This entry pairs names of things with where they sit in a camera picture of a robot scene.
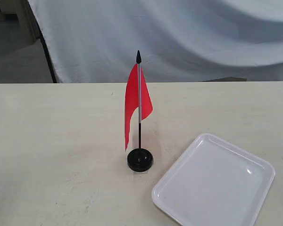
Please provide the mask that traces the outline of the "white square plastic tray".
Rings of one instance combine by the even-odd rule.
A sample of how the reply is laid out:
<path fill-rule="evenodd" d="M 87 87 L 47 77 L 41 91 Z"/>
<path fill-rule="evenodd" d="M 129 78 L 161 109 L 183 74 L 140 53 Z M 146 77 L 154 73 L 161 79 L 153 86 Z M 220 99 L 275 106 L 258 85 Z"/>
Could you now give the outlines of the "white square plastic tray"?
<path fill-rule="evenodd" d="M 158 181 L 151 197 L 183 226 L 252 226 L 274 177 L 267 161 L 203 133 Z"/>

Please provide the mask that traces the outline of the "black backdrop stand pole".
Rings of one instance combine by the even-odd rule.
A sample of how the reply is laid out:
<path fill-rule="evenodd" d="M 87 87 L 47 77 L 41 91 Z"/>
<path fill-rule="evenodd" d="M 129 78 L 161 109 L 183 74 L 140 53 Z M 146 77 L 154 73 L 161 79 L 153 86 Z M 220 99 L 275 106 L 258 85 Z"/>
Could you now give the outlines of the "black backdrop stand pole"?
<path fill-rule="evenodd" d="M 44 54 L 45 54 L 45 58 L 46 58 L 46 61 L 47 61 L 47 65 L 48 65 L 48 68 L 49 68 L 49 72 L 50 72 L 50 75 L 51 75 L 52 82 L 57 83 L 57 78 L 55 76 L 55 71 L 54 71 L 52 60 L 51 60 L 51 57 L 50 57 L 50 54 L 49 54 L 48 47 L 46 45 L 46 42 L 45 42 L 45 39 L 44 39 L 44 36 L 41 32 L 40 27 L 38 27 L 38 28 L 39 28 L 39 33 L 40 33 L 40 41 L 41 41 L 42 48 L 43 48 L 43 51 L 44 51 Z"/>

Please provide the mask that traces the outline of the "red flag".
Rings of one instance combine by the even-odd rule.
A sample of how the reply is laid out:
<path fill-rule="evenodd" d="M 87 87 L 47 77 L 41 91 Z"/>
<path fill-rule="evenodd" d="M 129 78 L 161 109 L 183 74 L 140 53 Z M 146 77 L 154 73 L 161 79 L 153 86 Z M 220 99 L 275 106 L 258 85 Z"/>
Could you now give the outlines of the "red flag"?
<path fill-rule="evenodd" d="M 139 147 L 142 148 L 142 120 L 146 119 L 153 111 L 152 102 L 147 88 L 146 80 L 141 67 L 141 54 L 137 51 L 136 64 L 133 66 L 125 90 L 125 148 L 128 147 L 130 122 L 136 109 L 139 112 Z"/>

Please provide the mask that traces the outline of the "white backdrop cloth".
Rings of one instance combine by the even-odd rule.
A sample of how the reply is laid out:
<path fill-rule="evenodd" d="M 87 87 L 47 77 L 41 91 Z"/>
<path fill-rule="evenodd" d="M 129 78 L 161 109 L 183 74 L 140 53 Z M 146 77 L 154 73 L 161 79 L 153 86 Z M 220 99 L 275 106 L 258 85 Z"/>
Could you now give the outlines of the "white backdrop cloth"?
<path fill-rule="evenodd" d="M 283 0 L 32 0 L 63 83 L 283 81 Z"/>

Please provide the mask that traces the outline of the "black round flag base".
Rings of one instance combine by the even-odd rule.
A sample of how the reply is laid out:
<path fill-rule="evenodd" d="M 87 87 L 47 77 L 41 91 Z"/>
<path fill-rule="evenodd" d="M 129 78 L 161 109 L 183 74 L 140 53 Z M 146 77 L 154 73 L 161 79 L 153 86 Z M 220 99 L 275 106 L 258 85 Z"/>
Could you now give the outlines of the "black round flag base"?
<path fill-rule="evenodd" d="M 153 155 L 146 149 L 136 148 L 127 156 L 127 165 L 135 172 L 145 172 L 153 164 Z"/>

